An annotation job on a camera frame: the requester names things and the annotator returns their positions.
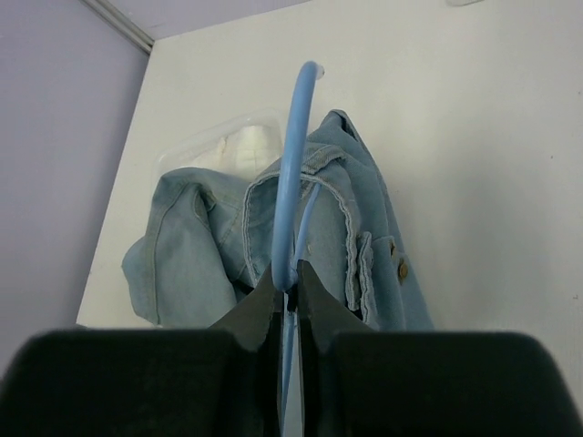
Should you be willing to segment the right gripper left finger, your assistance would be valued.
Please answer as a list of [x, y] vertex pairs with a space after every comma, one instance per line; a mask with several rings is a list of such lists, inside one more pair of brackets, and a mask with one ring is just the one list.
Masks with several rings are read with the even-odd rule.
[[207, 329], [54, 330], [1, 384], [4, 436], [275, 436], [279, 294], [256, 288]]

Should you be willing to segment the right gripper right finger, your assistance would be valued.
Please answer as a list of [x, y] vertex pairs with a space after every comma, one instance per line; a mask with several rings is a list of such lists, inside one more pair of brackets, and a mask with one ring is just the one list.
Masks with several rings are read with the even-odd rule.
[[534, 338], [378, 332], [298, 266], [307, 436], [573, 436], [577, 408]]

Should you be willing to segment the denim skirt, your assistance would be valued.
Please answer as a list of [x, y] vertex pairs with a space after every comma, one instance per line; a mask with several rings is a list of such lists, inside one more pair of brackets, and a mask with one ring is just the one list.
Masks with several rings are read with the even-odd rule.
[[163, 175], [143, 237], [122, 261], [133, 311], [163, 328], [206, 328], [257, 285], [270, 263], [271, 205], [249, 182], [206, 168]]
[[383, 176], [341, 110], [307, 138], [299, 209], [315, 186], [302, 257], [322, 285], [375, 330], [431, 330]]

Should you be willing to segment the blue wire hanger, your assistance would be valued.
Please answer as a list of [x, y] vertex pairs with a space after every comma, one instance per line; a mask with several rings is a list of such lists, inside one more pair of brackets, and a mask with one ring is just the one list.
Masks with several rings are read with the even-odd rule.
[[313, 189], [302, 216], [299, 236], [294, 236], [295, 219], [300, 201], [303, 151], [307, 138], [312, 98], [317, 80], [324, 70], [314, 61], [306, 62], [297, 77], [288, 116], [284, 150], [281, 157], [271, 242], [271, 280], [283, 294], [281, 337], [281, 408], [280, 426], [285, 428], [287, 400], [292, 374], [295, 337], [295, 307], [292, 288], [297, 283], [297, 264], [305, 248], [307, 228], [320, 187]]

